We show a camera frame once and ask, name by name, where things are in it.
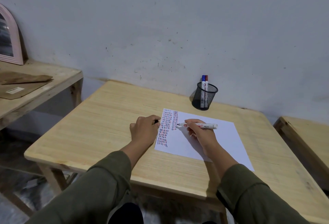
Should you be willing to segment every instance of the black mesh pen holder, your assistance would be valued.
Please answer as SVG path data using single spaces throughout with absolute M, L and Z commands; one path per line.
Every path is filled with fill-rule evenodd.
M 208 90 L 206 91 L 201 88 L 201 82 L 199 82 L 194 94 L 192 105 L 198 110 L 208 110 L 216 92 L 218 92 L 216 86 L 208 84 Z

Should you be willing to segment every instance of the brown envelope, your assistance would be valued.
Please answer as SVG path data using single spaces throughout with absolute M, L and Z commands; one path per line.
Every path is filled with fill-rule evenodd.
M 21 84 L 31 82 L 43 82 L 51 79 L 52 76 L 48 75 L 30 75 L 19 72 L 0 72 L 0 84 Z
M 0 72 L 0 98 L 16 99 L 53 81 L 52 76 Z

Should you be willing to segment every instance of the sheet of paper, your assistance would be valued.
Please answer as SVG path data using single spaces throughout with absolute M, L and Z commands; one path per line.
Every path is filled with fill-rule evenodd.
M 218 124 L 214 130 L 218 143 L 240 164 L 255 171 L 245 147 L 237 133 L 234 123 L 219 119 L 197 116 L 180 111 L 163 109 L 155 149 L 174 155 L 181 155 L 198 160 L 211 161 L 202 150 L 198 140 L 188 135 L 186 127 L 177 127 L 185 119 L 200 119 L 208 124 Z

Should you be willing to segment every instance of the dark pants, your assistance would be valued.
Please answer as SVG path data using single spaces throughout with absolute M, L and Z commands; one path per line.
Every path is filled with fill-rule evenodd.
M 142 211 L 134 203 L 126 203 L 119 208 L 110 218 L 108 224 L 144 224 Z M 204 222 L 203 224 L 216 224 L 212 221 Z

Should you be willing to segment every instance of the person's left hand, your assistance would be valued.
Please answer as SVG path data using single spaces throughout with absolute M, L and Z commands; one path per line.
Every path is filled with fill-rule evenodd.
M 160 122 L 153 123 L 155 120 L 160 119 L 159 116 L 151 115 L 149 117 L 139 117 L 135 124 L 131 123 L 131 141 L 145 144 L 147 147 L 150 146 L 157 137 L 158 128 L 160 127 Z

